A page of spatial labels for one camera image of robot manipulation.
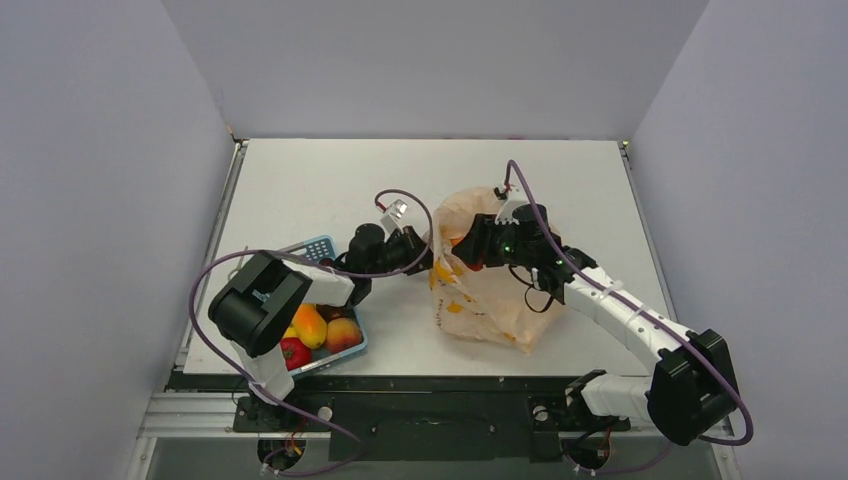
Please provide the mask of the beige plastic bag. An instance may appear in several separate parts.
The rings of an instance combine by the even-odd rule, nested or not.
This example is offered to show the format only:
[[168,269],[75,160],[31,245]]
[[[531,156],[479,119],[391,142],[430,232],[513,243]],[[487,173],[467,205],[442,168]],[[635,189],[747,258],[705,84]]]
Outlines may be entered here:
[[508,345],[526,353],[568,308],[548,296],[529,293],[506,267],[473,271],[450,250],[469,231],[478,213],[500,208],[491,187],[471,187],[449,195],[433,213],[433,268],[429,287],[436,325],[464,340]]

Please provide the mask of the fake orange mango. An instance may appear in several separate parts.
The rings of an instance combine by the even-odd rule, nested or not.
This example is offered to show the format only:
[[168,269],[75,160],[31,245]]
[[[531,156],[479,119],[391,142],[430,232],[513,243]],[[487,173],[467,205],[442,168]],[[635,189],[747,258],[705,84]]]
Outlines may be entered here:
[[321,348],[327,338],[327,322],[315,305],[301,304],[290,327],[301,342],[310,349]]

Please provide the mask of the fake brown kiwi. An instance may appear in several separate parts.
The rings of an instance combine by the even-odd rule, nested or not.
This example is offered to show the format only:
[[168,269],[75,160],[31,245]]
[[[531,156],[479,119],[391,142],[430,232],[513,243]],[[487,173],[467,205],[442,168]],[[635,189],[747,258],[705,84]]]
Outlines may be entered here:
[[316,311],[327,322],[331,322],[337,318],[350,318],[351,311],[344,307],[336,307],[330,305],[316,305]]

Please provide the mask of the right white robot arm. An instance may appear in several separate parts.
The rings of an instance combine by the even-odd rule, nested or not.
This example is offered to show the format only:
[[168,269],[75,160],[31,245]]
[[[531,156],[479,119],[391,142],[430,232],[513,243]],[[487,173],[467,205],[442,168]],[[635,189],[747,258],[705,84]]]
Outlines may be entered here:
[[566,389],[564,413],[578,427],[603,417],[653,424],[687,446],[738,410],[729,348],[713,330],[701,333],[668,320],[617,284],[581,250],[565,245],[547,224],[544,207],[521,206],[514,223],[475,215],[453,234],[451,253],[472,270],[520,267],[526,285],[591,319],[639,360],[647,377],[593,370]]

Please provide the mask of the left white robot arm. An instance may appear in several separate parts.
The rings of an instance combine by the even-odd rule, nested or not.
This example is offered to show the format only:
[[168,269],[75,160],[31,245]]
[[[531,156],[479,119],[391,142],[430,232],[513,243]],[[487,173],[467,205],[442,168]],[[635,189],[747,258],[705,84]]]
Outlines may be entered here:
[[299,405],[288,395],[294,380],[279,343],[297,310],[306,304],[351,309],[370,294],[374,279],[413,275],[432,264],[430,246],[413,227],[387,234],[377,224],[362,224],[336,258],[249,253],[213,298],[207,316],[235,349],[240,372],[262,400],[260,418],[272,429],[285,430],[297,420]]

